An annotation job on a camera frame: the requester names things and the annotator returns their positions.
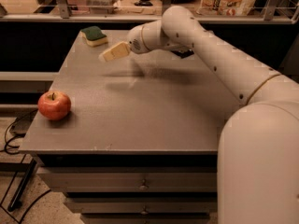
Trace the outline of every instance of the metal stand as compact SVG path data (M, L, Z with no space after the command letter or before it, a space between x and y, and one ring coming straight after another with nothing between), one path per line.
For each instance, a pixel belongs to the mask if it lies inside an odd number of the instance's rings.
M0 163L0 171L4 172L25 172L24 176L21 179L21 183L19 184L13 198L11 199L9 206L7 208L8 212L14 211L16 208L21 206L20 197L24 192L27 183L36 168L36 161L31 160L30 163Z

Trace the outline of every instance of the background wall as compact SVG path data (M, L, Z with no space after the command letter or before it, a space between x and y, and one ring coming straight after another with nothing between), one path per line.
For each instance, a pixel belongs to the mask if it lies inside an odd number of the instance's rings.
M80 29L129 30L138 23L0 22L0 71L58 71ZM202 24L247 54L278 69L296 25Z

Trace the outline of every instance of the drawer front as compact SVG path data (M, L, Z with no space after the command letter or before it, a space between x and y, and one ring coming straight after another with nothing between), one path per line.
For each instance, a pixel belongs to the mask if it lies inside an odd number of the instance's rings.
M216 173L109 173L98 168L39 168L37 173L52 190L61 192L217 191Z
M67 198L64 204L73 213L81 214L179 214L217 211L216 198Z
M207 224L209 215L81 215L85 224Z

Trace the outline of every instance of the yellow sponge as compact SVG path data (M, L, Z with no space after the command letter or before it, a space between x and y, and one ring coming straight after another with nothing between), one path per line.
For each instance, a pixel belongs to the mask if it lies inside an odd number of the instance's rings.
M107 43L107 36L102 33L98 26L91 26L80 30L82 36L86 39L87 45L91 47L100 46Z
M130 46L127 42L121 41L109 49L104 50L99 55L99 60L101 62L109 62L115 59L119 59L130 54Z

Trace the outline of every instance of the drawer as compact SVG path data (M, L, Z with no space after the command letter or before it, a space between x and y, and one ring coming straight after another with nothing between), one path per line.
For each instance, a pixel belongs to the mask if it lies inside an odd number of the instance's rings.
M197 168L46 168L37 173L61 192L215 192L217 174Z
M217 198L205 193L103 193L101 198L66 198L64 204L81 214L179 214L217 211Z
M85 224L207 224L209 215L81 215Z

